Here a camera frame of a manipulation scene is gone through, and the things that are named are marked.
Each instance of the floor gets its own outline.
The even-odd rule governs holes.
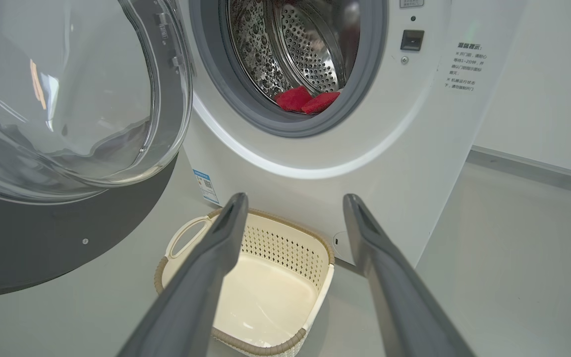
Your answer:
[[[181,154],[134,233],[72,273],[0,296],[0,356],[116,355],[156,298],[183,222],[213,209]],[[479,357],[571,356],[571,178],[469,156],[418,273]],[[338,266],[299,357],[383,356],[367,280]],[[213,341],[208,357],[241,354]]]

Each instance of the basket rim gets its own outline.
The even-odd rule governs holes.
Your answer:
[[[206,215],[206,217],[208,217],[209,219],[213,219],[214,217],[217,217],[221,212],[222,212],[222,209],[220,208],[220,209],[217,209],[217,210],[209,213],[208,215]],[[306,235],[309,235],[309,236],[315,238],[316,240],[321,242],[321,244],[323,244],[323,247],[325,247],[325,249],[327,251],[327,256],[329,258],[328,259],[329,260],[329,266],[333,266],[335,264],[335,256],[334,256],[333,248],[328,244],[327,240],[323,236],[319,235],[318,233],[315,233],[315,232],[311,231],[310,229],[304,228],[304,227],[299,226],[295,223],[287,221],[286,219],[283,219],[279,216],[273,215],[273,214],[265,212],[265,211],[254,210],[252,208],[249,208],[248,213],[252,214],[252,215],[259,216],[259,217],[263,217],[266,219],[270,219],[272,221],[276,221],[278,223],[284,224],[284,225],[289,226],[291,228],[297,229],[303,233],[306,233]],[[163,272],[165,271],[165,267],[166,267],[168,262],[169,262],[169,259],[166,256],[163,256],[162,259],[160,260],[160,262],[158,263],[158,266],[156,267],[156,272],[154,273],[154,287],[156,288],[156,292],[159,295],[165,289],[163,287],[162,280],[163,280]],[[307,331],[306,331],[305,326],[304,326],[294,336],[292,336],[292,338],[288,339],[284,343],[281,343],[279,345],[272,346],[272,347],[259,347],[259,346],[255,346],[255,345],[252,345],[250,343],[247,343],[245,341],[241,341],[240,339],[237,339],[237,338],[223,332],[222,330],[218,330],[215,327],[211,328],[211,336],[213,336],[216,339],[224,342],[225,344],[229,344],[229,345],[233,346],[234,348],[238,348],[242,351],[245,351],[245,352],[251,353],[253,355],[257,355],[257,356],[272,356],[272,355],[279,355],[281,353],[284,353],[284,352],[290,350],[291,348],[293,348],[301,340],[303,340],[306,334],[307,334]]]

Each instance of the laundry basket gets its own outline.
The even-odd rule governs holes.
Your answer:
[[[215,222],[220,210],[177,231],[154,275],[160,294]],[[189,228],[204,226],[184,248]],[[269,213],[249,210],[239,260],[226,275],[211,335],[247,356],[296,355],[334,275],[334,253],[319,235]]]

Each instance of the red towel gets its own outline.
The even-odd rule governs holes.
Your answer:
[[[300,112],[301,107],[307,102],[310,102],[312,96],[304,86],[292,88],[291,90],[284,91],[275,95],[275,102],[284,111]]]
[[[338,92],[320,93],[315,99],[310,100],[310,102],[307,102],[303,107],[301,107],[301,110],[303,110],[307,115],[312,113],[321,113],[326,110],[330,104],[334,103],[339,94],[340,93]]]

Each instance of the white washing machine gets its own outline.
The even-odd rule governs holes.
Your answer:
[[[356,193],[415,266],[525,3],[181,0],[194,70],[184,148],[205,199],[247,192],[353,262],[342,198]],[[286,113],[274,95],[297,86],[341,94],[315,116]]]
[[[351,261],[342,197],[356,193],[415,264],[524,6],[0,0],[0,294],[126,237],[183,142],[205,199],[247,192]],[[281,110],[296,86],[340,95]]]

